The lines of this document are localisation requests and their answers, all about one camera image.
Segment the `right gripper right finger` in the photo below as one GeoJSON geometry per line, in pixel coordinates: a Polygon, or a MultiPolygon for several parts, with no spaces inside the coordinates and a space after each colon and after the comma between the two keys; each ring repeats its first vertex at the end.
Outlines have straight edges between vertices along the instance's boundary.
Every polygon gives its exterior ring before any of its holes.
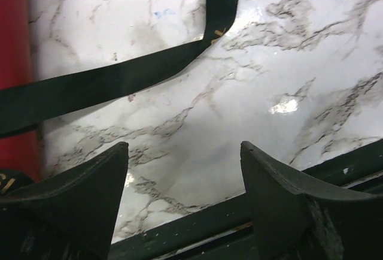
{"type": "Polygon", "coordinates": [[[381,171],[382,141],[306,171],[241,144],[241,170],[260,259],[381,259],[382,193],[347,188],[381,171]]]}

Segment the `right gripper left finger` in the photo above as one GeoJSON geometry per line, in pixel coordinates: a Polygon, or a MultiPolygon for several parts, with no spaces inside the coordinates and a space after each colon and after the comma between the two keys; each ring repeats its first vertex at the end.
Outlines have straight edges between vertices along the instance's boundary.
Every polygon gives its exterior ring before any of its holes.
{"type": "Polygon", "coordinates": [[[40,182],[1,170],[1,258],[107,259],[128,159],[119,142],[40,182]]]}

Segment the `red paper bouquet wrap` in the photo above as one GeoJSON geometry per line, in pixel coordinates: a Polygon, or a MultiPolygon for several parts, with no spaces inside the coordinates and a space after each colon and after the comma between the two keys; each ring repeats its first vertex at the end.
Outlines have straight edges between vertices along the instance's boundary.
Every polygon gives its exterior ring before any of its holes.
{"type": "MultiPolygon", "coordinates": [[[[28,0],[1,0],[1,89],[32,80],[28,0]]],[[[1,138],[1,168],[21,171],[35,182],[41,179],[35,130],[1,138]]]]}

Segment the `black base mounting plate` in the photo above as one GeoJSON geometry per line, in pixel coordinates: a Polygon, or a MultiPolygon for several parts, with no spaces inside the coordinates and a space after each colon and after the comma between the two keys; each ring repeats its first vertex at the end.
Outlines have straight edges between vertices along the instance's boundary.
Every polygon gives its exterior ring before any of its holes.
{"type": "MultiPolygon", "coordinates": [[[[319,180],[345,186],[382,171],[382,140],[307,168],[319,180]]],[[[245,194],[112,244],[109,259],[154,259],[250,222],[245,194]]]]}

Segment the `black ribbon with gold text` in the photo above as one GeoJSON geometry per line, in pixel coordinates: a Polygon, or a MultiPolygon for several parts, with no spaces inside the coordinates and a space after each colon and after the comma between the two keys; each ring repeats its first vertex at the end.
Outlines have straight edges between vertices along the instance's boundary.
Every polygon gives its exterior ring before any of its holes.
{"type": "MultiPolygon", "coordinates": [[[[1,90],[1,136],[33,130],[37,124],[132,95],[180,73],[233,25],[238,0],[206,0],[199,41],[83,72],[1,90]]],[[[25,173],[3,170],[1,199],[48,198],[67,191],[116,194],[123,190],[128,145],[118,143],[93,159],[39,183],[25,173]]]]}

